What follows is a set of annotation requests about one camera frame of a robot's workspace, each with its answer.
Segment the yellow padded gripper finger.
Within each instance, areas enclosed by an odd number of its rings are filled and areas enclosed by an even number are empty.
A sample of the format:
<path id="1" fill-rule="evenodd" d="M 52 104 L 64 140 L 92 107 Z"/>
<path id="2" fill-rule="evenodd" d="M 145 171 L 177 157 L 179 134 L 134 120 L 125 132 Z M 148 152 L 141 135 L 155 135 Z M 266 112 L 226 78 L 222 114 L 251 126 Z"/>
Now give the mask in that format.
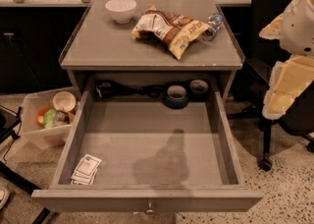
<path id="1" fill-rule="evenodd" d="M 264 97 L 263 116 L 269 120 L 281 118 L 313 81 L 313 57 L 292 54 L 285 62 L 277 61 Z"/>

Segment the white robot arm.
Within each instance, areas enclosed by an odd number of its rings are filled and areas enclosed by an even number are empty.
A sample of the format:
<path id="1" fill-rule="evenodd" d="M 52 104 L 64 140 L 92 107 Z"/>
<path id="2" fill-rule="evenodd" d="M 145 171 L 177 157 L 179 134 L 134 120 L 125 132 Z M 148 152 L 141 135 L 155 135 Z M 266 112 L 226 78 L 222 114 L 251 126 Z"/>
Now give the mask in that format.
<path id="1" fill-rule="evenodd" d="M 259 36 L 277 39 L 290 54 L 285 62 L 277 61 L 273 67 L 263 101 L 263 116 L 277 120 L 314 81 L 314 0 L 291 0 Z"/>

